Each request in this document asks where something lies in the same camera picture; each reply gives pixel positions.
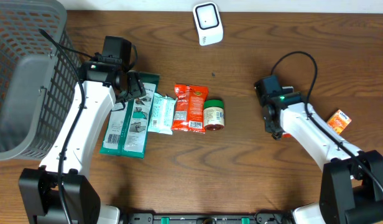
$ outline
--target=green connector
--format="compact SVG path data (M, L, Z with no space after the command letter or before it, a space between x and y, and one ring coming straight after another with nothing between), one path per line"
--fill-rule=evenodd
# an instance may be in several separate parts
M161 224L169 224L169 218L161 218Z
M241 218L241 224L249 224L249 218Z

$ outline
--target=white wall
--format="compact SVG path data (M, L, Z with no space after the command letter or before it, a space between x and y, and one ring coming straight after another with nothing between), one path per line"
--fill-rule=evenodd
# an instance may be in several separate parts
M196 0L58 0L66 9L191 11ZM383 13L383 0L215 0L222 12Z

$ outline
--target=red package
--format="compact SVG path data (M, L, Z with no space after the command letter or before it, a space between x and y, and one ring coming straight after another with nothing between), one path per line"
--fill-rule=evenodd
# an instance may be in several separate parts
M204 102L208 95L208 87L193 85L175 85L178 97L172 130L194 131L205 133Z

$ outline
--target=gray plastic basket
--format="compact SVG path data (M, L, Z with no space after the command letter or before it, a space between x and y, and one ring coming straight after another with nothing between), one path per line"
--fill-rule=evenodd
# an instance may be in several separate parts
M72 48L66 20L55 0L0 0L0 160L42 159L62 128L74 71L38 28Z

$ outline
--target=wooden table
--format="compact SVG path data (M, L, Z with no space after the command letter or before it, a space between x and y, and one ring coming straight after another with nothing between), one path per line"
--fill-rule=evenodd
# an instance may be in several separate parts
M200 47L190 12L68 12L77 50L101 52L106 35L136 44L138 70L161 74L158 91L175 83L208 86L226 107L226 127L206 134L149 133L145 159L99 154L91 177L103 203L157 213L254 213L317 202L321 171L294 139L274 141L253 84L294 50L311 53L319 77L311 103L327 120L338 108L352 118L342 133L383 155L383 15L222 13L224 39ZM295 55L277 69L283 85L306 93L308 58ZM38 161L0 162L0 223L26 223L17 186Z

